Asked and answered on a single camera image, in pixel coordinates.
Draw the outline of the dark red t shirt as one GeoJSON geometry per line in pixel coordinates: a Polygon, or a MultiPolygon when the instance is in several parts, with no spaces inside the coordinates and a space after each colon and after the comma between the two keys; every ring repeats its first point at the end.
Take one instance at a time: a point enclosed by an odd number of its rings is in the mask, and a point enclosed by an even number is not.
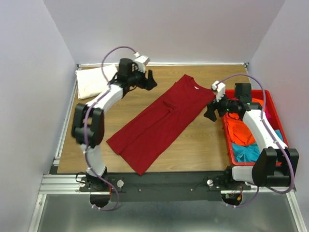
{"type": "Polygon", "coordinates": [[[143,175],[214,98],[211,89],[185,74],[107,144],[138,175],[143,175]]]}

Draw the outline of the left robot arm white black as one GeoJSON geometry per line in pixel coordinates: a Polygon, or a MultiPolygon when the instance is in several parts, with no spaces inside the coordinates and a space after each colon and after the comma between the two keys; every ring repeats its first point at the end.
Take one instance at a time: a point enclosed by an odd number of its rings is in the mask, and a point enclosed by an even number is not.
{"type": "Polygon", "coordinates": [[[157,86],[152,71],[146,70],[148,62],[149,58],[145,55],[137,55],[134,60],[120,59],[115,74],[106,77],[107,89],[87,104],[76,105],[71,135],[80,145],[87,164],[85,177],[79,181],[80,187],[97,191],[109,187],[107,167],[100,148],[105,131],[105,114],[136,87],[149,91],[157,86]]]}

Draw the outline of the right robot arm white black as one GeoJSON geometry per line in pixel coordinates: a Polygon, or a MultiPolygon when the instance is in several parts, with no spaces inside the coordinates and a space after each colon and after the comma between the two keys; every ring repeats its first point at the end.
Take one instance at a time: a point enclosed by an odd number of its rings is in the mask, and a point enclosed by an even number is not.
{"type": "Polygon", "coordinates": [[[280,139],[267,120],[262,105],[252,101],[252,88],[249,83],[235,85],[235,97],[229,99],[225,84],[215,81],[211,86],[214,100],[207,104],[204,117],[216,121],[217,116],[235,113],[248,127],[254,137],[260,155],[253,166],[233,166],[231,172],[222,177],[227,189],[234,189],[239,182],[252,183],[258,187],[294,187],[295,172],[299,153],[280,139]]]}

